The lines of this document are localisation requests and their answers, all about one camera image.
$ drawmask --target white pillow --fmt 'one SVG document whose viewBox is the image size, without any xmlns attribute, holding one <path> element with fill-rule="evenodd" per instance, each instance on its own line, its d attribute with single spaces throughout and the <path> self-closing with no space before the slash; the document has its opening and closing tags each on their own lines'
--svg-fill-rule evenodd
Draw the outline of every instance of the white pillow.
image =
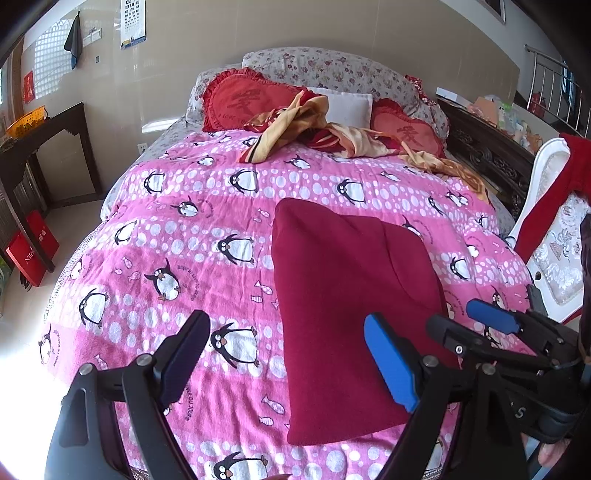
<svg viewBox="0 0 591 480">
<path fill-rule="evenodd" d="M 345 93 L 328 88 L 308 87 L 314 93 L 329 98 L 326 121 L 346 127 L 369 128 L 374 97 L 370 93 Z"/>
</svg>

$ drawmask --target eye chart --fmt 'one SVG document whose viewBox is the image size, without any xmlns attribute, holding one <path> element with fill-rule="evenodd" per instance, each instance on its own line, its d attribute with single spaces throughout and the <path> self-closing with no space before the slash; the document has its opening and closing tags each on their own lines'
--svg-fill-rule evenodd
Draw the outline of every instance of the eye chart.
<svg viewBox="0 0 591 480">
<path fill-rule="evenodd" d="M 121 0 L 121 50 L 146 39 L 146 0 Z"/>
</svg>

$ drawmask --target floor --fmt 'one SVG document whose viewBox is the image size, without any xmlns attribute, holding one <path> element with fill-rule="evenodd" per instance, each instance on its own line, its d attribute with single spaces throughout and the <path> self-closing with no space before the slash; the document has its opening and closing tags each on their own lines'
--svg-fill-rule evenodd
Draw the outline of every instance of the floor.
<svg viewBox="0 0 591 480">
<path fill-rule="evenodd" d="M 0 318 L 0 461 L 19 480 L 40 480 L 60 401 L 68 385 L 55 381 L 39 361 L 37 342 L 43 334 L 43 313 L 67 261 L 100 223 L 102 202 L 53 210 L 46 219 L 60 248 L 56 269 L 41 285 L 25 291 L 18 271 L 12 273 Z M 11 415 L 12 410 L 29 412 Z"/>
</svg>

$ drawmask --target wall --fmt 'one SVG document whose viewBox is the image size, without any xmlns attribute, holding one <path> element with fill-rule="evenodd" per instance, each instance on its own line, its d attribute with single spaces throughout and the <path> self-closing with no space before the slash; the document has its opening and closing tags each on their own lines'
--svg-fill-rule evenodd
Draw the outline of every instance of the wall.
<svg viewBox="0 0 591 480">
<path fill-rule="evenodd" d="M 148 40 L 125 51 L 119 6 L 119 0 L 80 6 L 83 32 L 102 28 L 103 38 L 84 50 L 74 71 L 63 43 L 77 10 L 22 56 L 22 76 L 34 71 L 40 96 L 25 111 L 46 105 L 55 115 L 85 103 L 106 188 L 137 158 L 138 143 L 158 137 L 142 135 L 142 125 L 182 116 L 200 71 L 240 61 L 252 50 L 343 50 L 423 78 L 428 93 L 442 86 L 468 99 L 483 93 L 512 99 L 519 76 L 487 35 L 439 0 L 148 0 Z M 77 138 L 62 132 L 38 156 L 56 199 L 92 190 Z"/>
<path fill-rule="evenodd" d="M 520 69 L 517 91 L 529 97 L 534 56 L 525 51 L 524 45 L 537 48 L 546 55 L 560 60 L 560 54 L 541 28 L 511 0 L 505 0 L 503 24 L 478 0 L 441 0 L 462 14 L 486 34 Z"/>
</svg>

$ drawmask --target wooden table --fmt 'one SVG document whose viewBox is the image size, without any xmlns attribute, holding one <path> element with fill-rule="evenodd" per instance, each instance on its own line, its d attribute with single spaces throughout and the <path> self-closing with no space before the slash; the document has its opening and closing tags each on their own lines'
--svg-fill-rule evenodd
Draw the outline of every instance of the wooden table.
<svg viewBox="0 0 591 480">
<path fill-rule="evenodd" d="M 527 197 L 535 155 L 464 107 L 438 98 L 450 121 L 447 149 L 499 189 L 517 219 Z"/>
<path fill-rule="evenodd" d="M 88 168 L 90 181 L 95 192 L 54 202 L 35 152 L 41 145 L 62 130 L 72 135 L 80 135 L 86 167 Z M 0 193 L 4 195 L 12 216 L 35 254 L 39 257 L 45 268 L 49 272 L 53 272 L 55 266 L 41 248 L 37 237 L 35 237 L 29 228 L 25 213 L 22 211 L 14 193 L 14 189 L 23 179 L 27 163 L 31 167 L 33 177 L 39 185 L 41 194 L 45 197 L 49 208 L 92 202 L 104 198 L 103 187 L 100 182 L 98 169 L 96 168 L 95 156 L 92 152 L 92 145 L 90 144 L 90 136 L 88 135 L 83 103 L 78 103 L 78 105 L 74 105 L 54 117 L 47 118 L 39 127 L 36 127 L 24 137 L 16 140 L 7 150 L 0 151 Z"/>
</svg>

